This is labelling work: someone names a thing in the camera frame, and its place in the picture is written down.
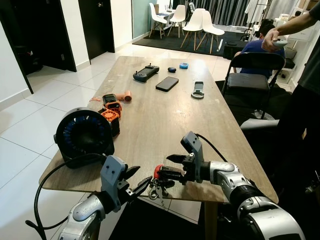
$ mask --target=dark hair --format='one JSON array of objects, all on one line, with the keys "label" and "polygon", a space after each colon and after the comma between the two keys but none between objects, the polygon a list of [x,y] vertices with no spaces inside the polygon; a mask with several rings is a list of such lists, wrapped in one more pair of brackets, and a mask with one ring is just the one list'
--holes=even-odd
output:
[{"label": "dark hair", "polygon": [[263,36],[266,36],[267,33],[268,33],[271,29],[273,29],[273,28],[275,28],[274,25],[272,25],[272,24],[267,24],[267,25],[264,25],[263,27],[261,27],[261,28],[259,29],[259,32],[260,32]]}]

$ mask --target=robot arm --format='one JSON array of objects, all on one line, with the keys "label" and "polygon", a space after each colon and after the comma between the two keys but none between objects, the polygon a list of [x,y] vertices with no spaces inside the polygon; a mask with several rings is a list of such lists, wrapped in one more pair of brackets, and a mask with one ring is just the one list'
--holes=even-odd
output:
[{"label": "robot arm", "polygon": [[203,180],[219,185],[236,214],[247,239],[305,240],[295,219],[266,197],[239,168],[229,162],[210,161],[203,158],[202,143],[193,132],[181,140],[189,155],[170,155],[167,159],[183,165],[183,172],[162,167],[159,176],[164,179],[202,183]]},{"label": "robot arm", "polygon": [[118,212],[124,203],[132,202],[143,193],[152,176],[142,180],[134,190],[129,188],[127,182],[139,168],[134,166],[128,169],[119,157],[109,155],[100,172],[101,192],[94,192],[71,209],[58,240],[89,240],[106,214]]}]

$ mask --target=person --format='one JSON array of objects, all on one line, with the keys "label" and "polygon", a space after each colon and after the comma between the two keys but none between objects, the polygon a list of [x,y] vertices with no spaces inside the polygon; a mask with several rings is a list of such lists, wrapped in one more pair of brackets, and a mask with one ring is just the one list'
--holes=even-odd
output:
[{"label": "person", "polygon": [[[256,41],[250,41],[242,51],[238,51],[234,57],[238,56],[239,54],[242,53],[267,53],[266,50],[264,50],[261,47],[261,44],[263,40],[265,39],[265,35],[268,33],[269,30],[273,29],[275,26],[272,24],[267,24],[259,30],[260,32],[260,37],[259,40]],[[284,48],[278,49],[275,51],[276,54],[279,54],[285,58],[285,50]],[[272,75],[272,71],[268,69],[254,69],[254,68],[238,68],[236,69],[235,67],[233,68],[233,71],[235,73],[242,73],[242,74],[260,74],[264,75],[267,79]]]},{"label": "person", "polygon": [[[309,12],[271,29],[261,47],[274,53],[279,50],[273,45],[278,36],[298,33],[317,21],[320,21],[320,2]],[[276,130],[274,147],[263,169],[281,193],[279,204],[285,205],[284,209],[298,216],[296,219],[304,225],[306,239],[319,240],[319,206],[316,198],[311,198],[314,195],[305,194],[305,190],[312,180],[318,180],[317,174],[320,175],[320,37]]]}]

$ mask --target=black computer mouse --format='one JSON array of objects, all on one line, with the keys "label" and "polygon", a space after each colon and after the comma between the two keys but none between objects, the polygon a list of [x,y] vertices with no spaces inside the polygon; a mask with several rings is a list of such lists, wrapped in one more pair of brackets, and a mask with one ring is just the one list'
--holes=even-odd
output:
[{"label": "black computer mouse", "polygon": [[173,73],[174,74],[176,71],[177,71],[177,69],[175,67],[172,67],[172,66],[168,67],[168,72],[169,73]]}]

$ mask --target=black pants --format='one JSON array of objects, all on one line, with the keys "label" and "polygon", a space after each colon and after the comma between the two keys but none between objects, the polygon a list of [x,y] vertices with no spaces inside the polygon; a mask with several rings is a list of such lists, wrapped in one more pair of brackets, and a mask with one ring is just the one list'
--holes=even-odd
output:
[{"label": "black pants", "polygon": [[278,183],[293,184],[292,178],[296,178],[302,184],[299,176],[316,176],[315,169],[320,166],[319,150],[320,95],[298,85],[280,118],[265,171],[268,175],[276,173]]},{"label": "black pants", "polygon": [[273,150],[265,171],[281,193],[280,207],[295,218],[307,240],[319,240],[320,208],[316,196],[305,190],[320,166],[320,95],[296,87],[277,126]]}]

